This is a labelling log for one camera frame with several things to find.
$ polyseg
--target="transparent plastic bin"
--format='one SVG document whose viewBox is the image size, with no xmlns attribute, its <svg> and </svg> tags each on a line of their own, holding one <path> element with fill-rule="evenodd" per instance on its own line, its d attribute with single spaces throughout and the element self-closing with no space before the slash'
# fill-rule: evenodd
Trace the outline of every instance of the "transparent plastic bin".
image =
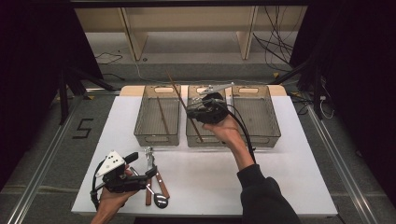
<svg viewBox="0 0 396 224">
<path fill-rule="evenodd" d="M 200 95 L 199 92 L 205 90 L 208 87 L 209 87 L 208 85 L 189 86 L 187 107 L 195 108 L 199 106 L 193 104 L 201 102 L 202 98 L 204 98 L 206 95 Z M 221 94 L 223 99 L 226 100 L 225 90 L 220 91 L 219 93 Z M 196 119 L 193 119 L 193 122 L 195 123 L 195 127 L 197 128 L 198 133 L 202 137 L 202 141 L 198 133 L 195 131 L 190 119 L 187 119 L 186 135 L 187 135 L 187 144 L 189 147 L 225 147 L 224 144 L 222 144 L 212 132 L 202 128 L 203 123 L 197 121 Z"/>
<path fill-rule="evenodd" d="M 268 86 L 233 86 L 233 106 L 246 124 L 254 147 L 274 147 L 281 133 Z M 242 137 L 246 137 L 239 128 Z"/>
<path fill-rule="evenodd" d="M 180 102 L 173 86 L 146 86 L 134 136 L 141 147 L 178 146 L 179 117 Z"/>
</svg>

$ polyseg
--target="wooden handle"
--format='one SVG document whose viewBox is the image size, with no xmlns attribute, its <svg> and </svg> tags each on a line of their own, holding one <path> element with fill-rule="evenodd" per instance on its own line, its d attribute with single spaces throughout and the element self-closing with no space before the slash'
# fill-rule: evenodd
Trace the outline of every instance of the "wooden handle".
<svg viewBox="0 0 396 224">
<path fill-rule="evenodd" d="M 158 96 L 157 96 L 157 102 L 158 102 L 158 105 L 160 106 L 161 118 L 163 120 L 163 126 L 165 126 L 166 134 L 169 134 L 168 125 L 166 124 L 165 115 L 163 114 L 163 106 L 161 105 L 160 97 L 158 97 Z"/>
<path fill-rule="evenodd" d="M 151 179 L 148 179 L 147 185 L 151 188 Z M 146 205 L 151 205 L 151 192 L 146 189 Z"/>
<path fill-rule="evenodd" d="M 176 92 L 176 94 L 177 94 L 178 100 L 181 102 L 181 104 L 182 104 L 183 107 L 184 107 L 184 110 L 185 110 L 186 113 L 187 113 L 187 107 L 186 107 L 186 105 L 184 104 L 183 99 L 181 98 L 180 92 L 178 92 L 178 90 L 177 90 L 177 88 L 176 88 L 175 82 L 174 82 L 173 79 L 171 78 L 171 75 L 169 75 L 168 71 L 166 71 L 166 74 L 168 75 L 169 80 L 171 80 L 172 86 L 173 86 L 173 88 L 175 89 L 175 92 Z M 198 129 L 197 129 L 197 126 L 196 126 L 195 123 L 194 123 L 194 120 L 192 120 L 192 119 L 189 119 L 189 120 L 191 121 L 192 127 L 194 128 L 195 132 L 197 133 L 197 135 L 198 135 L 198 137 L 199 137 L 199 140 L 200 140 L 201 142 L 204 142 L 204 139 L 203 139 L 202 136 L 199 134 L 199 131 L 198 131 Z"/>
<path fill-rule="evenodd" d="M 168 189 L 165 186 L 165 183 L 163 183 L 163 178 L 160 175 L 160 172 L 157 170 L 157 181 L 158 184 L 160 185 L 161 191 L 163 192 L 163 196 L 165 196 L 165 198 L 170 198 L 170 195 L 168 193 Z"/>
</svg>

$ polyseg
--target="wooden stick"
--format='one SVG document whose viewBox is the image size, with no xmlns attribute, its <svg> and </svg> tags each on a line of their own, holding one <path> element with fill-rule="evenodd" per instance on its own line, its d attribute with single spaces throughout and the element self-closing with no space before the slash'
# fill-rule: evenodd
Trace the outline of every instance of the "wooden stick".
<svg viewBox="0 0 396 224">
<path fill-rule="evenodd" d="M 165 115 L 163 114 L 163 107 L 161 106 L 160 97 L 158 97 L 158 96 L 157 96 L 157 102 L 158 102 L 158 105 L 160 106 L 161 117 L 163 118 L 163 125 L 165 126 L 166 134 L 169 134 L 168 125 L 166 124 Z"/>
<path fill-rule="evenodd" d="M 186 107 L 186 105 L 184 104 L 183 99 L 181 98 L 180 93 L 177 91 L 175 82 L 173 81 L 173 79 L 172 79 L 171 76 L 169 75 L 168 71 L 166 71 L 166 74 L 168 75 L 169 79 L 171 80 L 172 86 L 174 87 L 175 92 L 176 92 L 176 94 L 177 94 L 177 96 L 178 96 L 178 100 L 181 102 L 181 104 L 182 104 L 183 107 L 184 107 L 184 110 L 185 110 L 186 113 L 187 113 L 187 107 Z M 195 126 L 194 120 L 192 120 L 192 119 L 189 119 L 189 120 L 191 121 L 192 127 L 194 128 L 195 132 L 198 134 L 199 140 L 201 140 L 201 142 L 203 143 L 203 142 L 204 142 L 204 139 L 203 139 L 202 136 L 199 134 L 199 131 L 198 131 L 198 129 L 197 129 L 197 126 Z"/>
</svg>

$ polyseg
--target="black curtain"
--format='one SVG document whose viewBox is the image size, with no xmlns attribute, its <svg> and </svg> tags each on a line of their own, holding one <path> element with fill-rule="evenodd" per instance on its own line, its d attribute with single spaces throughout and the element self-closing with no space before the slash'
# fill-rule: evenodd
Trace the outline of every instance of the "black curtain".
<svg viewBox="0 0 396 224">
<path fill-rule="evenodd" d="M 309 43 L 318 41 L 320 24 L 332 11 L 331 7 L 308 8 L 290 60 L 293 65 L 309 57 Z M 337 115 L 396 206 L 395 14 L 390 0 L 355 1 L 321 69 Z M 306 84 L 313 83 L 315 77 L 308 76 Z"/>
<path fill-rule="evenodd" d="M 7 183 L 73 66 L 103 78 L 73 8 L 0 3 L 0 189 Z"/>
</svg>

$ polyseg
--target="person's left hand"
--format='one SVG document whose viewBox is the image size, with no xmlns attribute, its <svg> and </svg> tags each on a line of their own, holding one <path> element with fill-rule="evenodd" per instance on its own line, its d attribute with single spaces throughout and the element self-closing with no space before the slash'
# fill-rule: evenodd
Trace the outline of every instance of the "person's left hand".
<svg viewBox="0 0 396 224">
<path fill-rule="evenodd" d="M 132 175 L 133 173 L 128 168 L 129 165 L 125 165 L 125 174 Z M 99 208 L 91 223 L 103 224 L 109 222 L 128 199 L 137 192 L 138 190 L 124 193 L 110 193 L 108 189 L 102 188 Z"/>
</svg>

